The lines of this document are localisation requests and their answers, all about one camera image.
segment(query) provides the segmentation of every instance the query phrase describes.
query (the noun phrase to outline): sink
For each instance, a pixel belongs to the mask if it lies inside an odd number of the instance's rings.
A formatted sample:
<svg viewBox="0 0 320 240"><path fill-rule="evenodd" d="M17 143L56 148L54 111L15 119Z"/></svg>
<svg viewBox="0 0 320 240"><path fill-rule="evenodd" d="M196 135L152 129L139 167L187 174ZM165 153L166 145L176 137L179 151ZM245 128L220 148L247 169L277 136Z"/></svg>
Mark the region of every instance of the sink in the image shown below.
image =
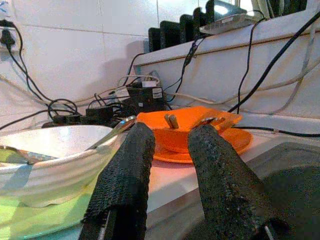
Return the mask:
<svg viewBox="0 0 320 240"><path fill-rule="evenodd" d="M281 240L320 239L320 147L306 141L275 141L276 146L247 162L263 181L272 205L290 224ZM199 190L148 214L146 240L206 240Z"/></svg>

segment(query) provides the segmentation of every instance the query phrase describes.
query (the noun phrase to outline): white tiled wall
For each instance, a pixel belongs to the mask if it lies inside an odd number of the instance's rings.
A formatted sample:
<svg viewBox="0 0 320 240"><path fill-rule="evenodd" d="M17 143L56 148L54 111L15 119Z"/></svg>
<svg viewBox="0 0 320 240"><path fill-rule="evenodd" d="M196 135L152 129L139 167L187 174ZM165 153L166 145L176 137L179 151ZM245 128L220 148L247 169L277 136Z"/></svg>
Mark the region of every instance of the white tiled wall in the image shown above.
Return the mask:
<svg viewBox="0 0 320 240"><path fill-rule="evenodd" d="M11 0L24 41L29 74L52 99L93 96L126 74L148 46L148 29L192 14L198 0ZM0 51L0 73L27 89L10 56ZM46 109L0 82L0 126ZM19 130L46 114L0 131Z"/></svg>

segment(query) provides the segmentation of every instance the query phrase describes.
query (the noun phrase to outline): metal spoon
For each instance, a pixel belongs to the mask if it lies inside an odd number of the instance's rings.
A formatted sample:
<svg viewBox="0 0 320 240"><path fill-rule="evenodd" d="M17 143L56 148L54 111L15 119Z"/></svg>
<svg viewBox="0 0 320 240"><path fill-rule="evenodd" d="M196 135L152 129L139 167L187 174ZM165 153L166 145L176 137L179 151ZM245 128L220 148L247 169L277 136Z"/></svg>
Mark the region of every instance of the metal spoon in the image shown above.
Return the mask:
<svg viewBox="0 0 320 240"><path fill-rule="evenodd" d="M123 119L114 127L114 129L112 129L111 132L109 132L106 136L101 138L99 141L97 141L95 144L90 146L85 151L96 149L98 146L112 139L114 136L124 132L136 122L136 119L137 119L136 116L130 116ZM5 146L5 145L0 145L0 154L1 153L7 156L6 161L4 161L4 163L11 163L11 164L33 165L38 162L57 159L57 157L54 157L54 156L48 156L48 155L44 155L36 152L20 150L15 147Z"/></svg>
<svg viewBox="0 0 320 240"><path fill-rule="evenodd" d="M101 138L99 141L97 141L95 144L93 144L91 147L89 147L87 150L96 149L99 145L105 143L106 141L112 139L114 136L122 133L123 131L127 130L129 127L131 127L137 120L136 116L129 116L121 122L119 122L114 129L112 129L111 132L109 132L105 137Z"/></svg>

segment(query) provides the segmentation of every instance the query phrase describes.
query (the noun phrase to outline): wall outlet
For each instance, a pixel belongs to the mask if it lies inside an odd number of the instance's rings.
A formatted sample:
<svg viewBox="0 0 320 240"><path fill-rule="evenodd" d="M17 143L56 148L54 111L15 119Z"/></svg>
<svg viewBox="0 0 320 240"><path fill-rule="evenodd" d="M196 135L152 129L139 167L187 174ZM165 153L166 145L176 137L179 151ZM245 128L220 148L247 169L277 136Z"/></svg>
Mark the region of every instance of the wall outlet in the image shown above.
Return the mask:
<svg viewBox="0 0 320 240"><path fill-rule="evenodd" d="M10 31L10 34L12 36L12 38L14 39L15 41L15 44L12 45L11 47L11 52L19 52L19 48L20 48L20 39L19 39L19 36L17 34L17 31L13 28L13 27L3 27L3 26L0 26L0 38L2 37L2 31L4 29L7 29ZM6 45L0 43L0 51L1 52L7 52L7 47Z"/></svg>

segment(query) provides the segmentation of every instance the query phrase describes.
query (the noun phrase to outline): kitchen counter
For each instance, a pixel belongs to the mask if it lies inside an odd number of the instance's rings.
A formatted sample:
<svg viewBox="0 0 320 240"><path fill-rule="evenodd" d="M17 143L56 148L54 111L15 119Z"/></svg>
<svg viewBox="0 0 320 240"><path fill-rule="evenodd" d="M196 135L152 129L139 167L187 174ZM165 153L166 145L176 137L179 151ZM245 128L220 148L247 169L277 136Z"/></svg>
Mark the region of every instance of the kitchen counter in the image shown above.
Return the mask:
<svg viewBox="0 0 320 240"><path fill-rule="evenodd" d="M319 139L292 137L284 134L252 130L253 141L247 151L241 155L244 162L259 156L263 152L283 142L305 142L319 145ZM148 216L155 210L173 200L185 196L198 188L196 170L192 164L169 163L153 161L149 183ZM147 219L147 227L152 225L151 217ZM50 235L38 237L38 240L77 240L81 232L81 224Z"/></svg>

